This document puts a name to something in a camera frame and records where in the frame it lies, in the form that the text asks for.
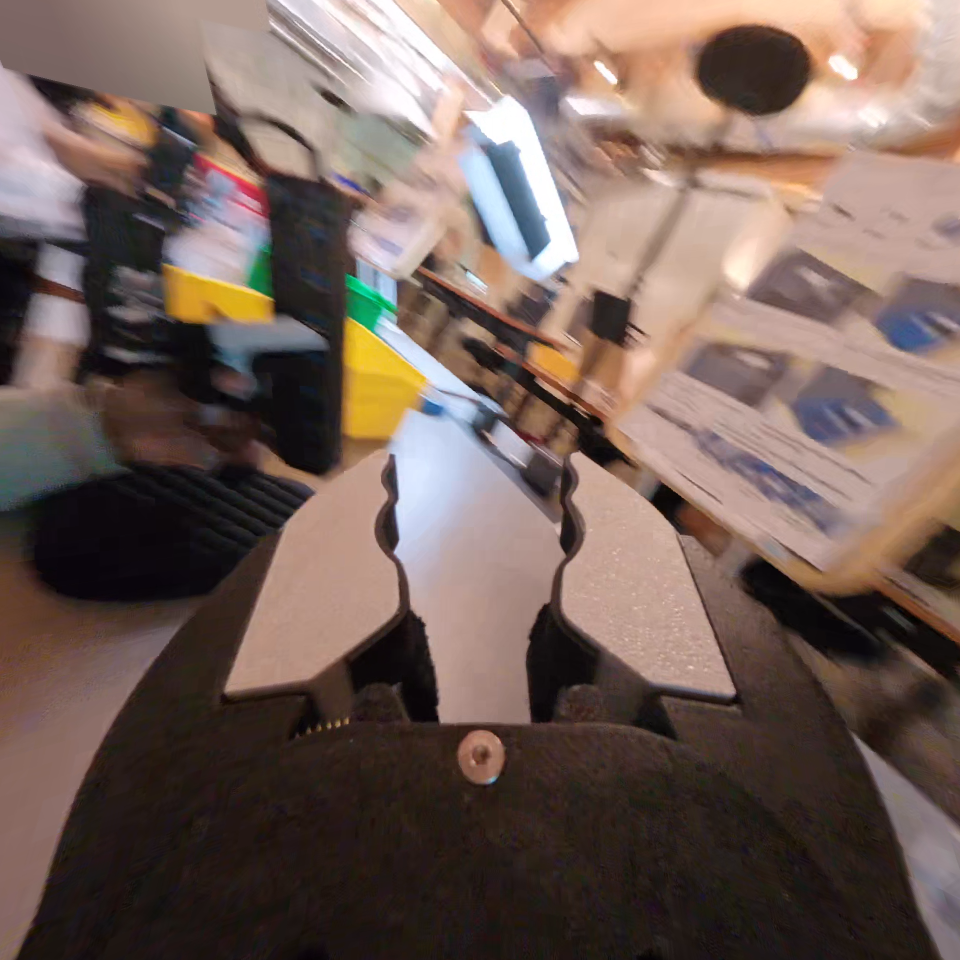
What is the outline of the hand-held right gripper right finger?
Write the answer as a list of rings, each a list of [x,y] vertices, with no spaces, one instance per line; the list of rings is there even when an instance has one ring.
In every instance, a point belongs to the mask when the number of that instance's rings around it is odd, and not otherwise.
[[[558,626],[596,655],[598,676],[627,702],[656,694],[734,703],[738,692],[680,536],[642,495],[582,453],[563,468],[560,548],[551,605]]]

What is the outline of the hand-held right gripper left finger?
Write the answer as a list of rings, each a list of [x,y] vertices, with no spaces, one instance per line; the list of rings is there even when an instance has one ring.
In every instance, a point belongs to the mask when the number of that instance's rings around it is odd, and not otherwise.
[[[309,718],[339,724],[359,690],[402,683],[410,602],[396,556],[396,466],[388,450],[374,451],[287,521],[228,668],[224,702],[301,697]]]

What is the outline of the black usb hub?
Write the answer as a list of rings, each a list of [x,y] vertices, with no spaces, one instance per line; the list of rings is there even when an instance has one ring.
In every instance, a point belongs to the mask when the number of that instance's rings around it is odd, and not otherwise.
[[[318,179],[269,174],[265,192],[275,313],[293,321],[289,332],[314,333],[323,343],[256,358],[254,371],[266,388],[261,411],[277,456],[322,476],[342,455],[350,206]]]

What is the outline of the person's left hand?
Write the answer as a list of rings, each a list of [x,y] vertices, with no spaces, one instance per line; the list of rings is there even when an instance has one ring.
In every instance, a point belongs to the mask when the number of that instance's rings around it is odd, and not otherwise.
[[[262,465],[257,424],[248,414],[198,403],[160,370],[96,381],[88,398],[121,462],[210,471]]]

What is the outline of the small yellow plastic bin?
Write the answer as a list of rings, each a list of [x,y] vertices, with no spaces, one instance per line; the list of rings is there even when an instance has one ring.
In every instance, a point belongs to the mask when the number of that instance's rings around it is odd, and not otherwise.
[[[266,325],[276,318],[274,301],[269,295],[170,264],[162,267],[162,287],[164,312],[178,322]]]

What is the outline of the green plastic bin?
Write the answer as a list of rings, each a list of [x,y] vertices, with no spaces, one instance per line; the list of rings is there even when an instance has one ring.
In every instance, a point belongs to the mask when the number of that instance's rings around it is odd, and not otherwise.
[[[263,245],[252,261],[247,285],[267,297],[273,296],[271,247]],[[398,306],[352,274],[345,277],[346,318],[374,331],[384,314],[397,315]]]

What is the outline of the ribbed black pad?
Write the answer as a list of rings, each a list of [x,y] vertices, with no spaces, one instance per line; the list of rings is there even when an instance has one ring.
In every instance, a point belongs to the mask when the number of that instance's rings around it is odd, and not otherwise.
[[[98,603],[209,594],[314,495],[244,466],[141,463],[42,498],[30,560],[57,594]]]

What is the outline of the wooden office desk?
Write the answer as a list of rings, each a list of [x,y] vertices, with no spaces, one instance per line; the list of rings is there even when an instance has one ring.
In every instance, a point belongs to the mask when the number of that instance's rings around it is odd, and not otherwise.
[[[579,429],[606,422],[607,411],[584,398],[580,388],[526,355],[532,344],[565,355],[570,351],[568,344],[490,306],[486,299],[468,292],[433,270],[418,267],[412,278],[425,293],[446,306],[452,319],[468,319],[493,336],[493,349],[504,363],[503,375],[509,379],[510,386],[523,389],[523,402],[537,400],[562,421]]]

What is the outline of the printed poster board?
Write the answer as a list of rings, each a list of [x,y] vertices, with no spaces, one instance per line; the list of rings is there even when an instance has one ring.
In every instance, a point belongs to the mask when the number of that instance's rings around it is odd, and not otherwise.
[[[805,585],[902,552],[958,483],[958,162],[857,151],[615,425]]]

